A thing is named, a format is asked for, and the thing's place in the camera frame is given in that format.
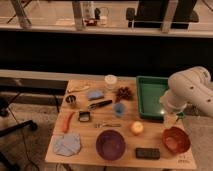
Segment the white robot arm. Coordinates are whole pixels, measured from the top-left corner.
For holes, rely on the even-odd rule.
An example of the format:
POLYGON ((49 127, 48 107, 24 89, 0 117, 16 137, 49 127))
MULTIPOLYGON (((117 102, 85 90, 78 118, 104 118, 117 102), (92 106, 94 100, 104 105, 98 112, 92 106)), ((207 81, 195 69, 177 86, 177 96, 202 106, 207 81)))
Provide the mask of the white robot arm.
POLYGON ((168 89, 159 99, 164 109, 164 126, 169 129, 178 120, 188 103, 196 106, 207 116, 213 117, 213 82, 210 72, 201 66, 172 74, 168 89))

